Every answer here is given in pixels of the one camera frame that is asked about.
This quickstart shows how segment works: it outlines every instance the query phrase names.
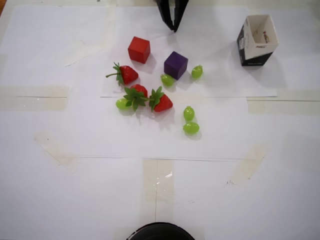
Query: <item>white carton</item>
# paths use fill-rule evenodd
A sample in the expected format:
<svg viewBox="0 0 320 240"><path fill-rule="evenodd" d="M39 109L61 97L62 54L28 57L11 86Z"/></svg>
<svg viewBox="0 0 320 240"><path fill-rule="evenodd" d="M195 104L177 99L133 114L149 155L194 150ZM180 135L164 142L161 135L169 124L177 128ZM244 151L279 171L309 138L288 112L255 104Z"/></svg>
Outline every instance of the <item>white carton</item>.
<svg viewBox="0 0 320 240"><path fill-rule="evenodd" d="M279 45L270 15L247 16L237 39L242 66L262 66Z"/></svg>

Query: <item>strawberry leaves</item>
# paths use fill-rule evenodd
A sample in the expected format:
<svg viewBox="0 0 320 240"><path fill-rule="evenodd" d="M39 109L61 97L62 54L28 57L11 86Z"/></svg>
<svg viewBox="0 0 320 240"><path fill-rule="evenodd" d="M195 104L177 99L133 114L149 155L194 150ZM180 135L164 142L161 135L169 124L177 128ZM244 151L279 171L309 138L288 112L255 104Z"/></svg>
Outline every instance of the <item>strawberry leaves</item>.
<svg viewBox="0 0 320 240"><path fill-rule="evenodd" d="M116 70L116 73L109 74L109 75L107 75L107 76L105 76L105 77L108 78L108 77L110 77L110 76L116 75L116 80L118 81L119 86L120 86L120 84L124 85L125 83L124 83L124 79L123 79L123 77L122 77L122 75L121 75L120 64L119 64L119 63L116 64L116 63L114 62L114 65L115 65L115 66L113 67L113 69Z"/></svg>
<svg viewBox="0 0 320 240"><path fill-rule="evenodd" d="M136 111L139 106L146 106L145 102L148 100L148 98L144 96L143 92L138 92L135 88L128 87L125 87L124 90L126 95L123 97L128 100L126 103L127 107L132 106L133 110Z"/></svg>
<svg viewBox="0 0 320 240"><path fill-rule="evenodd" d="M160 103L160 98L164 95L162 91L162 86L160 86L156 91L152 89L151 96L149 98L149 106L151 107L151 112L155 109L155 107Z"/></svg>

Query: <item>grape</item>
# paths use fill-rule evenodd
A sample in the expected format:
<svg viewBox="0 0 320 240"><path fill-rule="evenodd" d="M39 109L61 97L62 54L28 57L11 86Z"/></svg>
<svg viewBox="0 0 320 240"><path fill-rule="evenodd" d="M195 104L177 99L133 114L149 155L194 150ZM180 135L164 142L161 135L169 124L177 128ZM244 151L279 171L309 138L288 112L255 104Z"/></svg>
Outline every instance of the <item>grape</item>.
<svg viewBox="0 0 320 240"><path fill-rule="evenodd" d="M183 130L187 134L196 134L199 131L199 128L199 125L195 122L189 122L183 126Z"/></svg>
<svg viewBox="0 0 320 240"><path fill-rule="evenodd" d="M192 75L192 77L193 77L194 79L198 79L198 78L201 77L201 75L203 74L203 72L204 72L204 71L203 71L202 66L199 65L199 66L195 66L195 67L192 69L191 75Z"/></svg>
<svg viewBox="0 0 320 240"><path fill-rule="evenodd" d="M118 99L118 100L116 101L115 105L116 105L116 107L117 107L118 109L120 109L120 110L126 110L126 109L129 108L128 106L126 106L127 102L128 102L127 99L125 99L125 98L120 98L120 99Z"/></svg>
<svg viewBox="0 0 320 240"><path fill-rule="evenodd" d="M183 111L183 117L186 121L191 121L195 117L195 111L192 107L187 106Z"/></svg>
<svg viewBox="0 0 320 240"><path fill-rule="evenodd" d="M167 87L171 87L175 83L175 80L173 79L173 77L169 76L168 74L162 74L161 81L162 81L163 85L165 85Z"/></svg>

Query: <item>strawberry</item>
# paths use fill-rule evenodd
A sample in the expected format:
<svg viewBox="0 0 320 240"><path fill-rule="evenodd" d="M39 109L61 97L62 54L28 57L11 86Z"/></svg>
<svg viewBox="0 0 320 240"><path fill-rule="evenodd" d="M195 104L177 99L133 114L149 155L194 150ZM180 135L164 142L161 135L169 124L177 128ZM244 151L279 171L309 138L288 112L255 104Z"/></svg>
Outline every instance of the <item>strawberry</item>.
<svg viewBox="0 0 320 240"><path fill-rule="evenodd" d="M152 89L152 94L149 98L149 106L151 107L151 111L154 110L157 113L173 107L172 101L167 95L161 92L161 90L162 86L160 86L156 91Z"/></svg>
<svg viewBox="0 0 320 240"><path fill-rule="evenodd" d="M139 77L138 73L130 66L120 66L119 63L116 64L115 62L114 64L115 66L113 68L116 70L116 73L109 74L105 77L108 78L112 75L116 75L116 80L118 81L119 85L127 85Z"/></svg>
<svg viewBox="0 0 320 240"><path fill-rule="evenodd" d="M148 91L144 86L141 86L140 84L135 84L132 87L130 87L131 89L135 89L138 93L141 92L143 93L143 95L147 98L148 97Z"/></svg>
<svg viewBox="0 0 320 240"><path fill-rule="evenodd" d="M145 102L149 99L145 97L145 95L148 96L148 92L144 86L136 84L131 88L125 87L124 90L126 92L126 95L124 95L123 97L128 100L125 105L126 107L132 106L133 110L136 111L139 106L146 106Z"/></svg>

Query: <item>black object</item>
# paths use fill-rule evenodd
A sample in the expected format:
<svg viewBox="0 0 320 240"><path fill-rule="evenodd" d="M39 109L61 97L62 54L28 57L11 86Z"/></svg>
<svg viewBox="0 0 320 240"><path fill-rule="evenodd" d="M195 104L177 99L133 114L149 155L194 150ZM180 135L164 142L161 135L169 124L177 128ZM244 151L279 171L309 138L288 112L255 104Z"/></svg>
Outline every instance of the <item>black object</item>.
<svg viewBox="0 0 320 240"><path fill-rule="evenodd" d="M147 224L126 240L195 240L189 233L174 224L155 222Z"/></svg>
<svg viewBox="0 0 320 240"><path fill-rule="evenodd" d="M156 0L162 20L174 32L178 30L189 0L175 0L174 23L171 20L169 0Z"/></svg>

